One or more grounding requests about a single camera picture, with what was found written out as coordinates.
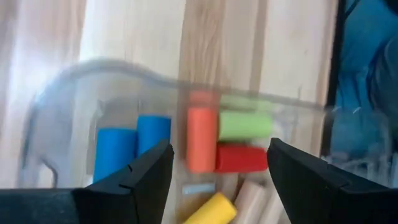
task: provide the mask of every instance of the wooden surface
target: wooden surface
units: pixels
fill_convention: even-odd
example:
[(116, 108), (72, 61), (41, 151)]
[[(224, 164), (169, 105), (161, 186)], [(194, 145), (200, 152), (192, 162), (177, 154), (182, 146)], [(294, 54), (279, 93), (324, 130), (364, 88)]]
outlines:
[[(337, 0), (0, 0), (0, 187), (16, 183), (32, 99), (94, 58), (323, 105)], [(294, 133), (317, 148), (321, 121)]]

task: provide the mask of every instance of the clear plastic container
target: clear plastic container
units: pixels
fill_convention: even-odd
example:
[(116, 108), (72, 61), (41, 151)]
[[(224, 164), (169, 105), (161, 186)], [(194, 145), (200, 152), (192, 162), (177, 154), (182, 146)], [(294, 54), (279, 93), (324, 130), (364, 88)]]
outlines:
[[(192, 91), (220, 97), (218, 105), (200, 102), (205, 106), (270, 116), (275, 124), (272, 134), (251, 144), (268, 147), (270, 138), (278, 137), (342, 169), (386, 186), (391, 184), (390, 137), (380, 114), (325, 111), (278, 96), (164, 80), (156, 73), (115, 60), (87, 62), (58, 77), (32, 104), (18, 187), (84, 187), (93, 175), (98, 128), (135, 128), (139, 114), (168, 115), (172, 118), (171, 142), (176, 156), (164, 219), (178, 222), (170, 220), (179, 220), (184, 201), (190, 200), (182, 193), (184, 185), (215, 183), (222, 178), (216, 174), (191, 174), (185, 167), (186, 110)], [(363, 125), (361, 121), (371, 124)], [(335, 135), (350, 132), (356, 135)], [(268, 172), (240, 176), (272, 185)]]

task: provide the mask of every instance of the blue cloth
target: blue cloth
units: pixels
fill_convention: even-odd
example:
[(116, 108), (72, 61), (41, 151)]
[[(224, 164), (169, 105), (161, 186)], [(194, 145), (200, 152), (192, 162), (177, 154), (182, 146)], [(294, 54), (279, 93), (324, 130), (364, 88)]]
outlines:
[[(347, 1), (346, 10), (353, 2)], [(398, 18), (384, 0), (360, 0), (345, 22), (339, 76), (367, 68), (397, 28)]]
[(170, 142), (171, 119), (166, 116), (140, 115), (137, 121), (138, 147), (136, 156), (139, 157), (160, 140)]
[(98, 130), (94, 182), (122, 169), (134, 159), (137, 133), (132, 129)]
[[(353, 0), (347, 2), (346, 8)], [(383, 148), (385, 133), (380, 116), (398, 123), (398, 47), (386, 43), (398, 32), (398, 17), (382, 0), (361, 0), (349, 15), (341, 53), (336, 107), (355, 113), (337, 113), (332, 128), (331, 152), (362, 157)]]

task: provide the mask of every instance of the wooden table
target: wooden table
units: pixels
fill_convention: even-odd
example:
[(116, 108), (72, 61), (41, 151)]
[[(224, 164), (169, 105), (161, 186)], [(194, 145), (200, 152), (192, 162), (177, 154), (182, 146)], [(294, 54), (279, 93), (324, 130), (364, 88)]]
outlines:
[[(65, 67), (93, 58), (165, 78), (324, 105), (337, 0), (2, 0), (0, 187), (16, 183), (27, 111)], [(318, 148), (320, 127), (305, 134)]]

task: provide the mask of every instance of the blue fabric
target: blue fabric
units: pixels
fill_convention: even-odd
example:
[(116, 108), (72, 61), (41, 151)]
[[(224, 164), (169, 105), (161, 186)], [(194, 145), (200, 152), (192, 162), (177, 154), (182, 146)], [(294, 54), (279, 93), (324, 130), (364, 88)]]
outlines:
[[(347, 1), (346, 9), (353, 1)], [(383, 0), (360, 0), (345, 22), (340, 75), (368, 67), (397, 28), (398, 18)]]
[[(347, 2), (346, 8), (353, 3)], [(349, 15), (341, 53), (336, 107), (350, 114), (336, 114), (332, 129), (331, 152), (361, 157), (370, 148), (384, 147), (384, 133), (373, 109), (398, 123), (398, 73), (392, 61), (398, 62), (398, 47), (387, 45), (398, 32), (398, 17), (382, 0), (361, 0)]]

